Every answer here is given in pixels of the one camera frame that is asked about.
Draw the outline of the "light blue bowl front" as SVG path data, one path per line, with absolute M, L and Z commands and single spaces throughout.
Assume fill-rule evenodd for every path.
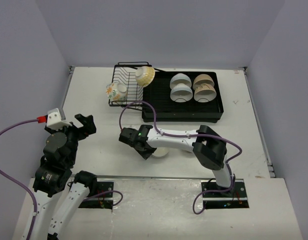
M 152 153 L 153 158 L 164 158 L 169 153 L 169 148 L 167 147 L 158 147 L 154 153 Z

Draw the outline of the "beige bowl front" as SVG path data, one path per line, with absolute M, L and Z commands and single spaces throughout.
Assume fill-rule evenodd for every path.
M 192 153 L 192 151 L 190 151 L 190 150 L 184 150 L 184 149 L 182 149 L 181 151 L 186 152 L 186 153 Z

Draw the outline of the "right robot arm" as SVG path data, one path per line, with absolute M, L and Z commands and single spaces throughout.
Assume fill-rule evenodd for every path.
M 135 149 L 145 160 L 159 148 L 193 153 L 204 168 L 213 172 L 221 196 L 227 197 L 235 191 L 233 177 L 226 166 L 226 142 L 206 125 L 186 131 L 155 129 L 147 124 L 141 125 L 139 129 L 124 127 L 118 140 Z

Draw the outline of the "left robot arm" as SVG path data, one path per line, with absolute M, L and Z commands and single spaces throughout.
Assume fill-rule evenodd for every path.
M 72 175 L 79 141 L 97 131 L 92 115 L 76 114 L 75 119 L 82 124 L 81 127 L 66 121 L 57 108 L 38 118 L 39 122 L 46 124 L 44 129 L 50 135 L 43 149 L 40 166 L 35 172 L 33 190 L 30 191 L 33 210 L 23 240 L 59 240 L 84 198 L 97 193 L 96 176 L 81 171 L 74 178 L 72 189 L 59 210 L 55 210 Z

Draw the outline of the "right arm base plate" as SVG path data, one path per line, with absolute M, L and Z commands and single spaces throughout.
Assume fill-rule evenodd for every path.
M 231 192 L 207 192 L 202 195 L 203 206 L 209 209 L 248 209 L 245 183 L 236 181 Z

